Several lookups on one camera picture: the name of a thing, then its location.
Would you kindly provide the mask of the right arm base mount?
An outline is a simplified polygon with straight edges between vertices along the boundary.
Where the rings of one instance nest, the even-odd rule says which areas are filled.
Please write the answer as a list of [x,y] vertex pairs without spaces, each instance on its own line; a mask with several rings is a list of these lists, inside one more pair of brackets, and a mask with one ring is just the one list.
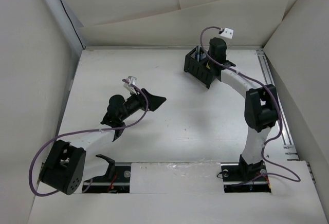
[[221,163],[217,178],[223,180],[225,193],[271,193],[267,170],[263,159],[248,165],[240,156],[239,162]]

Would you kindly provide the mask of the black two-compartment pen holder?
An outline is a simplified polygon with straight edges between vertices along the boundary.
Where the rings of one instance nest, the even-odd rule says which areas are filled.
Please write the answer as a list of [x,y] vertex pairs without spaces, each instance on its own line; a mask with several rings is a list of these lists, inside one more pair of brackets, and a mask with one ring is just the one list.
[[184,72],[188,72],[202,82],[207,89],[211,83],[220,77],[220,67],[205,57],[200,60],[200,55],[204,51],[200,46],[196,46],[185,56]]

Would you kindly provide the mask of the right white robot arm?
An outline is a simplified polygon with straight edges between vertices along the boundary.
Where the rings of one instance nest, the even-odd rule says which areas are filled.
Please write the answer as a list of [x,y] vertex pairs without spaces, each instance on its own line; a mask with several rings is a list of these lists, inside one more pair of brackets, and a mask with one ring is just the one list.
[[262,149],[272,127],[278,120],[275,107],[276,88],[266,87],[274,95],[274,100],[264,87],[258,87],[255,81],[238,75],[228,67],[234,64],[226,59],[227,45],[223,39],[212,38],[209,42],[208,55],[214,60],[208,61],[210,71],[223,83],[229,85],[245,99],[244,118],[248,125],[248,134],[244,150],[237,166],[223,169],[223,175],[232,177],[231,181],[248,181],[257,176],[264,168]]

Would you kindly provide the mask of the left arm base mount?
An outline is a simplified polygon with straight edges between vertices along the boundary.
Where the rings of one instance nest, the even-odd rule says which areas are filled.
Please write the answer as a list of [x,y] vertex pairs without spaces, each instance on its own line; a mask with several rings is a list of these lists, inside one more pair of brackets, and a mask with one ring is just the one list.
[[115,162],[108,156],[98,154],[85,166],[82,193],[129,193],[131,170],[131,163]]

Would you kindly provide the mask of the light blue gel pen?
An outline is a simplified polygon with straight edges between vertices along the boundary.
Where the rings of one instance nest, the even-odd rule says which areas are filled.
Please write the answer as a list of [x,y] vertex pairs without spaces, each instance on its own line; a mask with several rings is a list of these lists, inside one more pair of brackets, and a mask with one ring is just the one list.
[[203,60],[207,55],[205,53],[200,55],[200,60]]

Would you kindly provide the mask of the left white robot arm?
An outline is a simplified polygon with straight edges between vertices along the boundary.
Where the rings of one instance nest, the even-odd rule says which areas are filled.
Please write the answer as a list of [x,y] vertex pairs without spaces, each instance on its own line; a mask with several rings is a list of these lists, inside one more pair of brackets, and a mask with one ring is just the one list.
[[86,180],[112,180],[116,173],[115,161],[105,155],[103,149],[128,127],[125,119],[139,110],[155,111],[166,100],[144,88],[131,93],[127,99],[122,95],[112,96],[98,129],[87,131],[73,141],[58,139],[54,142],[39,180],[66,195],[73,194]]

